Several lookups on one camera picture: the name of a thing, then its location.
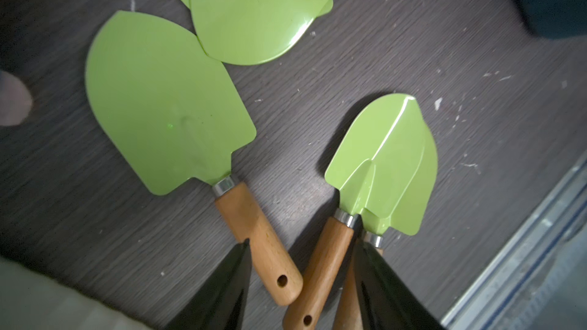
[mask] floor surface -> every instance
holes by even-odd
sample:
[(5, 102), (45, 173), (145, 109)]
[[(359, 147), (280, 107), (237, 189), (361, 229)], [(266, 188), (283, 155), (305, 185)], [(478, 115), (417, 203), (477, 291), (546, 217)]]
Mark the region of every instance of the floor surface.
[[(192, 29), (179, 0), (135, 5)], [(35, 98), (0, 130), (0, 254), (159, 328), (234, 239), (208, 186), (151, 195), (92, 115), (89, 44), (130, 6), (0, 0), (0, 58)], [(323, 173), (344, 129), (379, 95), (415, 95), (438, 180), (418, 235), (388, 231), (385, 259), (440, 318), (587, 148), (586, 59), (585, 38), (530, 36), (512, 0), (334, 0), (282, 57), (227, 66), (258, 129), (234, 173), (303, 270), (336, 209)], [(284, 311), (253, 274), (244, 329), (278, 329)]]

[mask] silver metal collar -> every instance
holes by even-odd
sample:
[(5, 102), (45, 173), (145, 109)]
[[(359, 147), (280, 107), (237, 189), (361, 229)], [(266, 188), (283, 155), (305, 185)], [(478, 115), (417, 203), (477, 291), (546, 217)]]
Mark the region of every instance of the silver metal collar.
[(383, 245), (383, 237), (369, 231), (363, 231), (363, 241), (370, 243), (375, 248), (381, 248)]
[(356, 215), (351, 216), (350, 214), (341, 209), (336, 209), (336, 211), (334, 212), (334, 218), (336, 218), (337, 220), (339, 220), (339, 222), (341, 222), (349, 228), (352, 228), (357, 220)]
[(216, 185), (212, 186), (212, 191), (216, 197), (221, 197), (226, 194), (231, 188), (238, 184), (238, 179), (233, 178), (230, 174), (224, 179), (220, 180)]

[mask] white paint speck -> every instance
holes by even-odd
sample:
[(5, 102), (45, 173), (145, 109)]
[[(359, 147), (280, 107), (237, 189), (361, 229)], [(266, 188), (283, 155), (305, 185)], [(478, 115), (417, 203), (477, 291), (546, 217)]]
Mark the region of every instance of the white paint speck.
[(465, 167), (473, 167), (477, 174), (481, 174), (481, 169), (479, 168), (479, 165), (477, 165), (476, 163), (461, 163), (461, 165)]
[(442, 102), (442, 97), (440, 97), (439, 99), (437, 99), (437, 100), (434, 102), (434, 109), (435, 109), (436, 111), (438, 111), (438, 110), (440, 109), (440, 103), (441, 103), (441, 102)]
[(136, 0), (130, 0), (130, 11), (135, 11), (137, 9)]

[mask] metal door track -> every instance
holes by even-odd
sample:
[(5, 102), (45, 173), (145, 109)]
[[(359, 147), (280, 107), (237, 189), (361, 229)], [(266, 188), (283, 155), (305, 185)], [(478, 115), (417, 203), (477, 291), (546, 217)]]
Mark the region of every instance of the metal door track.
[(544, 281), (556, 253), (585, 224), (586, 187), (587, 152), (444, 315), (442, 325), (450, 330), (509, 328), (513, 323), (504, 319), (527, 314), (530, 297), (543, 293), (528, 287)]

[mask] hand shovel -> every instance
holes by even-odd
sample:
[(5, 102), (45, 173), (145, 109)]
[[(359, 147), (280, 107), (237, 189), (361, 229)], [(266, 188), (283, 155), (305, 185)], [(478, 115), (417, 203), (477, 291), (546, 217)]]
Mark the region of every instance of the hand shovel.
[[(403, 94), (376, 99), (353, 121), (325, 176), (341, 192), (339, 209), (322, 230), (304, 273), (304, 288), (283, 319), (285, 330), (316, 326), (353, 236), (354, 217), (392, 216), (422, 161), (425, 130), (415, 99)], [(382, 234), (387, 227), (367, 228)], [(403, 222), (397, 229), (412, 226)]]
[[(428, 204), (430, 194), (432, 194), (432, 189), (436, 182), (436, 172), (438, 169), (438, 156), (434, 138), (428, 128), (426, 128), (424, 133), (425, 144), (422, 163), (415, 173), (412, 182), (407, 187), (406, 192), (401, 197), (397, 208), (389, 218), (389, 226), (391, 228), (395, 226), (403, 227), (404, 232), (410, 235), (415, 234), (420, 227), (426, 205)], [(371, 222), (368, 225), (377, 227), (380, 224)], [(374, 235), (365, 230), (363, 239), (371, 242), (380, 254), (383, 253), (381, 249), (381, 235)], [(345, 284), (342, 288), (341, 300), (338, 303), (332, 330), (363, 330), (355, 284), (353, 259), (351, 258), (349, 270), (346, 273)]]
[(92, 43), (87, 96), (96, 119), (153, 194), (189, 178), (212, 186), (216, 207), (278, 305), (302, 277), (244, 183), (231, 178), (231, 153), (257, 131), (221, 62), (194, 34), (142, 13), (119, 11)]

